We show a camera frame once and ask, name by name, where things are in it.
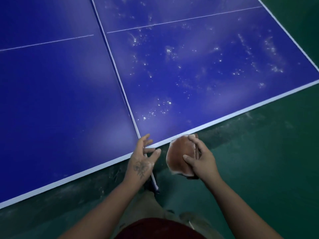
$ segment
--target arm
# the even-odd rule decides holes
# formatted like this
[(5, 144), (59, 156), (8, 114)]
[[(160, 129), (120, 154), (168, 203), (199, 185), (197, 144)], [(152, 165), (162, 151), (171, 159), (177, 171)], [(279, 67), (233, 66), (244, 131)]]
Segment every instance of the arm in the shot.
[(235, 238), (282, 238), (221, 179), (215, 158), (206, 145), (195, 137), (189, 139), (197, 144), (202, 155), (199, 160), (184, 155), (184, 160), (214, 195)]
[[(138, 140), (127, 166), (124, 181), (59, 239), (105, 239), (112, 235), (124, 210), (150, 177), (154, 164), (160, 156), (160, 149), (154, 152), (154, 148), (144, 148), (152, 143), (152, 140), (147, 140), (148, 137), (149, 134)], [(145, 158), (143, 154), (149, 152), (154, 153), (149, 158)]]

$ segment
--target table tennis table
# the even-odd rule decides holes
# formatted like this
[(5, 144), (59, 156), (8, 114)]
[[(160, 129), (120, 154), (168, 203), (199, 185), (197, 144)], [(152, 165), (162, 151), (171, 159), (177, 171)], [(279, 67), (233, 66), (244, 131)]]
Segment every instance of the table tennis table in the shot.
[(0, 208), (319, 83), (261, 0), (2, 0)]

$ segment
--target person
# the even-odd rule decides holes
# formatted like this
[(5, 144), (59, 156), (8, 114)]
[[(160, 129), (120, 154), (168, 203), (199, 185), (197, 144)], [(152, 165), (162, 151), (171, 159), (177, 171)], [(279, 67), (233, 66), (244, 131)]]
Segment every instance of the person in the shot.
[[(193, 213), (183, 213), (177, 217), (164, 210), (150, 191), (140, 194), (130, 204), (150, 177), (161, 154), (161, 149), (145, 148), (152, 143), (149, 136), (147, 134), (138, 140), (122, 183), (82, 220), (61, 235), (60, 239), (110, 238), (116, 227), (116, 239), (222, 238), (208, 221)], [(183, 156), (184, 160), (213, 194), (235, 238), (282, 238), (222, 180), (215, 158), (206, 145), (193, 136), (189, 136), (189, 139), (198, 146), (201, 157), (195, 160)]]

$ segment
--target forearm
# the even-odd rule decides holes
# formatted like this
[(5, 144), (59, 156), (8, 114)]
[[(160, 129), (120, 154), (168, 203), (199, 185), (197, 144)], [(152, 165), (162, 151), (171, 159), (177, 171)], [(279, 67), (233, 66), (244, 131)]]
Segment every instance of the forearm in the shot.
[(221, 178), (206, 182), (235, 238), (282, 238)]
[(101, 204), (91, 210), (74, 227), (60, 236), (60, 239), (109, 238), (124, 210), (137, 192), (138, 189), (134, 186), (121, 183)]

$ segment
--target left hand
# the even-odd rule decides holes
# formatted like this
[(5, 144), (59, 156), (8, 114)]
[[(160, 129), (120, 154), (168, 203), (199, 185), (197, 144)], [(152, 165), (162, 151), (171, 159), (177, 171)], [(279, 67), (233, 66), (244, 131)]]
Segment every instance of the left hand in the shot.
[[(149, 134), (141, 137), (138, 140), (136, 148), (129, 160), (127, 165), (127, 170), (123, 182), (130, 184), (130, 186), (135, 187), (135, 189), (140, 189), (146, 180), (151, 176), (154, 164), (158, 160), (161, 149), (158, 148), (144, 148), (153, 142), (152, 139), (148, 140)], [(144, 154), (152, 153), (148, 158)]]

